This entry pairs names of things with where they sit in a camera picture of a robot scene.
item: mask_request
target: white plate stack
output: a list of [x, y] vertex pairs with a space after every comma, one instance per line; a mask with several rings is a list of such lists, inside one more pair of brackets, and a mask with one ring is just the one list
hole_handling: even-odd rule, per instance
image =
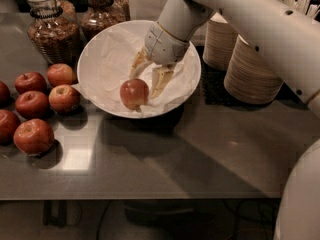
[[236, 99], [253, 105], [268, 104], [278, 94], [282, 80], [239, 35], [224, 79]]
[[226, 71], [237, 36], [238, 33], [228, 22], [219, 13], [216, 13], [207, 24], [203, 51], [204, 62], [214, 69]]

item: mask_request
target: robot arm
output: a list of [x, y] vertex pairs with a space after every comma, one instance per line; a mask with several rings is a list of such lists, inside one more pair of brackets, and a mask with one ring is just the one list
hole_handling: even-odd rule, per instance
[[320, 24], [276, 0], [168, 0], [145, 37], [147, 57], [160, 65], [179, 62], [216, 11], [320, 117]]
[[[320, 117], [320, 24], [276, 0], [168, 0], [145, 37], [146, 56], [177, 63], [196, 28], [216, 11]], [[275, 240], [319, 238], [319, 147], [319, 141], [310, 147], [288, 179]]]

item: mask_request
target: white bowl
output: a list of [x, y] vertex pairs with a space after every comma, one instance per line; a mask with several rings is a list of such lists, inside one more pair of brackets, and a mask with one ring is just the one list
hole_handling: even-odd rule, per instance
[[[201, 76], [199, 55], [190, 43], [175, 68], [171, 81], [162, 94], [149, 100], [141, 111], [127, 109], [120, 99], [120, 86], [129, 79], [132, 61], [144, 44], [152, 22], [128, 21], [109, 27], [96, 35], [84, 48], [78, 61], [79, 90], [100, 109], [126, 118], [148, 118], [162, 115], [178, 107], [196, 89]], [[151, 88], [150, 65], [140, 76]]]

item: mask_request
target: gray tabletop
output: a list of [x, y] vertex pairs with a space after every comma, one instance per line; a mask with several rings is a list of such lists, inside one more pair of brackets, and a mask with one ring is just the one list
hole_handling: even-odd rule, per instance
[[[0, 14], [0, 79], [13, 97], [18, 74], [47, 69], [26, 35], [30, 22]], [[278, 198], [320, 136], [320, 120], [301, 104], [206, 105], [201, 87], [160, 117], [120, 118], [83, 99], [76, 114], [47, 120], [56, 144], [46, 156], [0, 146], [0, 199]]]

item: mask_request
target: red apple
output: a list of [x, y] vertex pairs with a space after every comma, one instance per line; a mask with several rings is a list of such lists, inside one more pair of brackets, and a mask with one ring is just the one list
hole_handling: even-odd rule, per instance
[[147, 104], [148, 96], [149, 87], [139, 78], [127, 80], [120, 86], [121, 101], [128, 109], [135, 110]]
[[8, 144], [20, 125], [19, 117], [10, 110], [0, 109], [0, 144]]
[[49, 103], [57, 113], [69, 114], [79, 106], [80, 93], [71, 85], [58, 85], [51, 90]]
[[8, 86], [0, 81], [0, 106], [6, 105], [9, 102], [10, 94]]
[[54, 143], [51, 126], [41, 119], [21, 123], [13, 136], [14, 144], [28, 155], [39, 155], [48, 151]]
[[43, 118], [50, 108], [48, 96], [39, 91], [28, 91], [18, 96], [17, 112], [26, 119]]
[[51, 65], [47, 70], [47, 78], [52, 87], [61, 84], [76, 84], [77, 76], [73, 69], [64, 63]]
[[28, 72], [17, 76], [14, 86], [20, 94], [27, 91], [47, 91], [47, 82], [38, 72]]

